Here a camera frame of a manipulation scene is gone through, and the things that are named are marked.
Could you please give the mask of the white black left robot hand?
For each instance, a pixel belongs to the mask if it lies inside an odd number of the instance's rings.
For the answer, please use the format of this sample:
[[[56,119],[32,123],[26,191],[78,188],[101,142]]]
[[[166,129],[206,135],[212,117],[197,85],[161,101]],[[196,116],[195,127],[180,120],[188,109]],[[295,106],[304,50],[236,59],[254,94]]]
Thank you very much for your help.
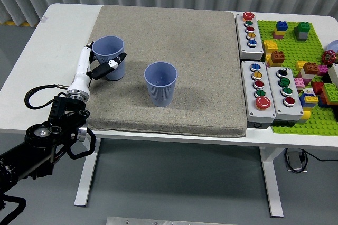
[[[92,78],[95,80],[115,71],[127,56],[125,52],[119,53],[116,57],[104,62],[98,67],[90,70],[90,64],[94,58],[92,46],[94,41],[87,44],[81,51],[76,74],[72,84],[67,88],[67,97],[81,101],[88,101],[90,97],[89,85]]]

